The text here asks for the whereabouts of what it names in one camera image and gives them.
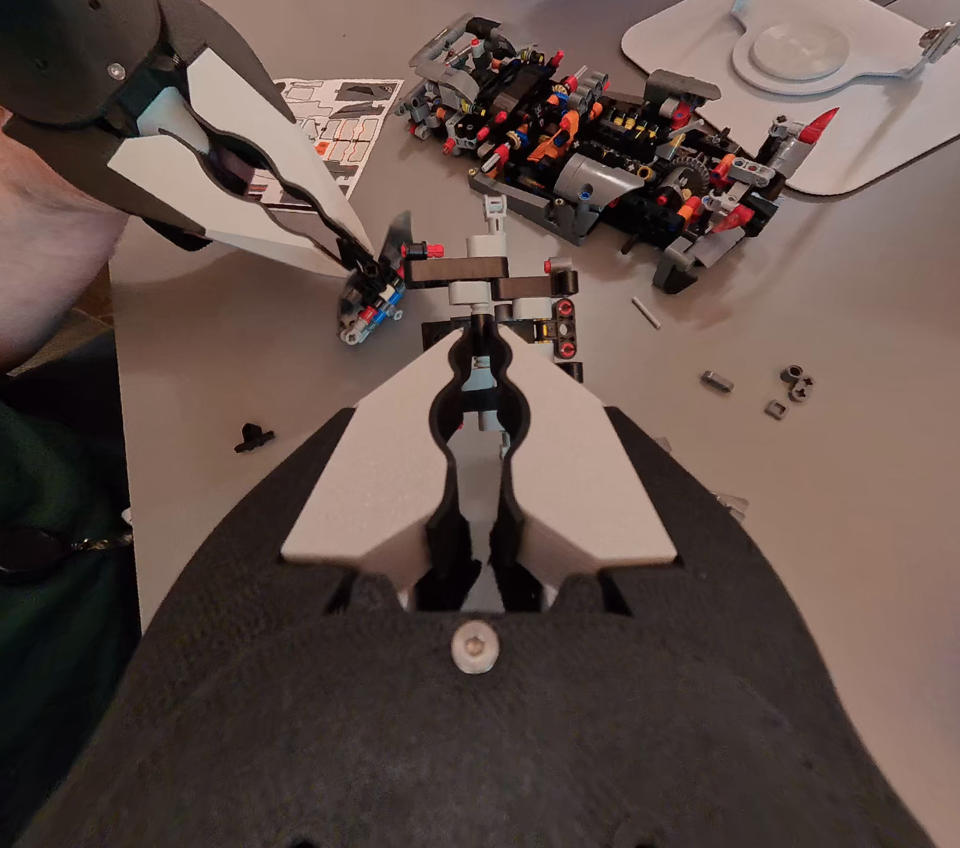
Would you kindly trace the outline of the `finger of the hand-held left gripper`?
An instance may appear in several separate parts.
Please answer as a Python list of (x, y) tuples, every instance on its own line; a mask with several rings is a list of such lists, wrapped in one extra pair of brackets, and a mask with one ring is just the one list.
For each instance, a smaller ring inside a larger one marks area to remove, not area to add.
[(128, 138), (108, 161), (110, 170), (187, 219), (204, 236), (321, 276), (344, 279), (348, 270), (305, 235), (281, 227), (258, 203), (230, 193), (179, 138)]
[(349, 200), (296, 122), (210, 48), (187, 66), (186, 77), (189, 96), (174, 86), (163, 88), (137, 119), (138, 138), (160, 134), (179, 138), (198, 154), (215, 181), (209, 165), (214, 142), (245, 143), (268, 163), (278, 181), (319, 213), (329, 235), (311, 241), (332, 256), (338, 239), (374, 254)]

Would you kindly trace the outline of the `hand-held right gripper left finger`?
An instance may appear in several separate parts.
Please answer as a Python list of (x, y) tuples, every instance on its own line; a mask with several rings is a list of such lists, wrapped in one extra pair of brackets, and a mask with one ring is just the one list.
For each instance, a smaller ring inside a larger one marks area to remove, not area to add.
[(481, 572), (450, 439), (473, 366), (456, 329), (359, 401), (281, 547), (291, 563), (381, 575), (424, 610), (455, 610)]

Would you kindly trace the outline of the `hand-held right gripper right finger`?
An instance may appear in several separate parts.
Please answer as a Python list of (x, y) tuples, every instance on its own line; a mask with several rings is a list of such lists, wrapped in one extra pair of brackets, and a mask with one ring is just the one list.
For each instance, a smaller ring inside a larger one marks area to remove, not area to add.
[(539, 612), (574, 576), (664, 566), (676, 547), (604, 404), (513, 330), (489, 333), (509, 439), (489, 536), (507, 612)]

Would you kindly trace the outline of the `grey blue lego wing assembly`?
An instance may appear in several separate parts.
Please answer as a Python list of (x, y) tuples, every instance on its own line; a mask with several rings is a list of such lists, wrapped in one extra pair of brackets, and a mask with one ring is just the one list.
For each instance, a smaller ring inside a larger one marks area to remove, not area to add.
[(403, 247), (412, 241), (408, 210), (391, 221), (379, 254), (339, 239), (342, 264), (349, 271), (339, 298), (340, 338), (354, 346), (365, 341), (384, 321), (402, 318), (406, 291)]

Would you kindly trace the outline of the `black lego beam assembly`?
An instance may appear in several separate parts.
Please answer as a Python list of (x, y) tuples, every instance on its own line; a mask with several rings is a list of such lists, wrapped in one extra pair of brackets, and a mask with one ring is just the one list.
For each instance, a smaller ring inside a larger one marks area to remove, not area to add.
[(465, 242), (465, 255), (449, 256), (443, 245), (406, 241), (401, 244), (402, 274), (409, 290), (445, 289), (450, 307), (466, 314), (425, 321), (421, 345), (429, 350), (457, 330), (473, 331), (469, 375), (462, 387), (462, 411), (477, 417), (481, 431), (500, 434), (500, 455), (511, 437), (498, 419), (498, 382), (491, 367), (490, 343), (481, 321), (508, 328), (531, 344), (546, 360), (584, 381), (573, 297), (579, 273), (569, 256), (550, 256), (538, 275), (511, 275), (506, 220), (510, 201), (496, 191), (483, 196), (486, 232)]

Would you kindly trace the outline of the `person's left forearm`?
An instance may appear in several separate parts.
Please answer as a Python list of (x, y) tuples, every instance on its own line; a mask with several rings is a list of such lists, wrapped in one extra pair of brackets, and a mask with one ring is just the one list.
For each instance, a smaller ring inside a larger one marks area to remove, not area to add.
[(129, 216), (1, 134), (1, 369), (30, 360), (113, 256)]

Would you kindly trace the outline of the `lego sticker sheet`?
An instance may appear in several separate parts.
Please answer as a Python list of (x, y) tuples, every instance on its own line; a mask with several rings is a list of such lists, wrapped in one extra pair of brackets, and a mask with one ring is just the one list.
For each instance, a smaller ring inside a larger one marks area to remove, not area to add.
[(274, 84), (335, 183), (351, 196), (404, 79), (284, 76)]

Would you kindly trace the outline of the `large lego car chassis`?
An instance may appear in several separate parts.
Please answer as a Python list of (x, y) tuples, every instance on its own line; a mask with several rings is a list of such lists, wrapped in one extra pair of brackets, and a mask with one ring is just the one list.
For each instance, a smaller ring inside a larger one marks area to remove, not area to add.
[(412, 56), (418, 83), (395, 112), (416, 137), (473, 159), (476, 191), (566, 242), (581, 245), (604, 222), (626, 235), (622, 254), (659, 250), (653, 285), (667, 294), (762, 233), (839, 111), (776, 116), (752, 156), (703, 119), (722, 97), (714, 83), (658, 69), (641, 95), (618, 94), (603, 71), (559, 75), (563, 58), (462, 15)]

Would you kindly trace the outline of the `black badge reel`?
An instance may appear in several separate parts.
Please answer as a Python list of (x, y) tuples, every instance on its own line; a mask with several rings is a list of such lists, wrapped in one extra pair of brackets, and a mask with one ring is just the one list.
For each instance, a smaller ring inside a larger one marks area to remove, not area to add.
[(1, 531), (1, 583), (12, 587), (42, 581), (70, 561), (89, 554), (102, 554), (130, 546), (130, 530), (108, 539), (71, 542), (56, 533), (34, 527)]

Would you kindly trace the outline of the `person's green shirt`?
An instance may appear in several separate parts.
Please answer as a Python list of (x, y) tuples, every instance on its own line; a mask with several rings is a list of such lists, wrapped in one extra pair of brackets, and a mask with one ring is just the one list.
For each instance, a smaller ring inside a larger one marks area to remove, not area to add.
[[(1, 530), (71, 542), (132, 528), (111, 334), (2, 380)], [(140, 638), (134, 545), (1, 589), (2, 844), (12, 844), (101, 721)]]

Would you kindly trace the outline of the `white book stand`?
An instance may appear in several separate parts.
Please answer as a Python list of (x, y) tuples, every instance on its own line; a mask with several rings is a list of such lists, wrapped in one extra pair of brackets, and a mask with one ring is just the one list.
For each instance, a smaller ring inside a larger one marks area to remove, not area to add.
[(787, 144), (788, 185), (859, 190), (958, 139), (958, 20), (923, 28), (873, 0), (683, 0), (621, 49), (644, 72), (715, 83), (718, 127), (749, 150), (776, 115), (799, 127), (836, 109), (823, 140)]

